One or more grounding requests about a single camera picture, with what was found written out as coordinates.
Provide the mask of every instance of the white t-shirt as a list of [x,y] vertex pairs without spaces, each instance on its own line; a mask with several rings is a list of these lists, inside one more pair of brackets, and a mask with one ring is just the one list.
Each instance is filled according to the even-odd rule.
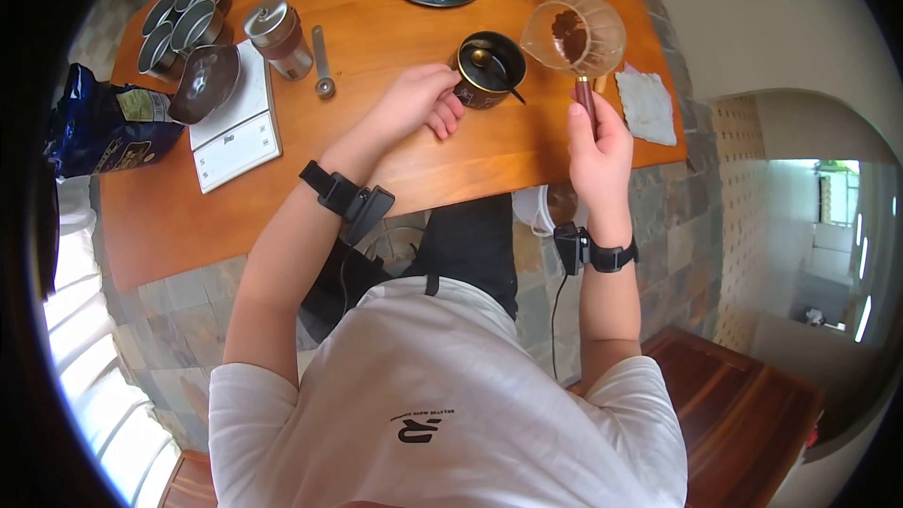
[[222,506],[683,506],[686,449],[661,371],[639,356],[586,400],[517,344],[478,288],[371,288],[295,389],[254,365],[210,377]]

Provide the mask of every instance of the black wrist strap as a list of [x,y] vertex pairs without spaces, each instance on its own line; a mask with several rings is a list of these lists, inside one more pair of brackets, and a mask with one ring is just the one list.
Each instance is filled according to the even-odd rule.
[[586,263],[591,263],[600,273],[617,272],[631,260],[639,263],[637,240],[633,237],[626,249],[599,247],[586,228],[578,228],[573,222],[558,226],[553,236],[558,257],[568,275],[576,275]]
[[631,261],[639,263],[639,252],[637,250],[637,239],[630,237],[630,245],[626,249],[622,247],[599,247],[590,238],[590,263],[593,269],[600,273],[614,273],[624,265]]
[[354,219],[354,216],[350,215],[350,210],[356,210],[354,203],[361,191],[359,186],[347,180],[340,173],[330,175],[314,160],[311,160],[298,176],[317,191],[317,194],[320,195],[317,202],[322,206],[329,208],[348,221]]
[[351,246],[364,239],[395,202],[392,193],[380,186],[374,186],[372,191],[361,188],[340,173],[330,175],[314,160],[298,176],[317,192],[317,202],[321,206],[350,224],[344,242]]

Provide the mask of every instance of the wrist-mounted camera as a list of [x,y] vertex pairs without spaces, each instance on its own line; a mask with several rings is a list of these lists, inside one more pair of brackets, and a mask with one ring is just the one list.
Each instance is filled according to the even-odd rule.
[[380,186],[361,188],[340,173],[330,175],[313,159],[298,175],[317,192],[317,202],[351,224],[343,242],[354,247],[382,220],[395,196]]

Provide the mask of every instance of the blue bag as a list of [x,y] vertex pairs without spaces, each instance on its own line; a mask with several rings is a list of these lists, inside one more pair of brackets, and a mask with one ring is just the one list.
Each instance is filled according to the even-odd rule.
[[156,163],[185,130],[167,115],[169,102],[140,86],[98,83],[87,67],[73,63],[51,114],[44,156],[61,178]]

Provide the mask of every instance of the wooden handle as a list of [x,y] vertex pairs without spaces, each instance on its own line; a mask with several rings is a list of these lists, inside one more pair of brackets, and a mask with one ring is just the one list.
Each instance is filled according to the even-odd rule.
[[577,102],[583,105],[586,113],[590,115],[590,124],[593,126],[593,140],[599,139],[599,121],[596,119],[596,104],[593,103],[593,88],[589,80],[577,79],[574,84],[574,92],[577,94]]

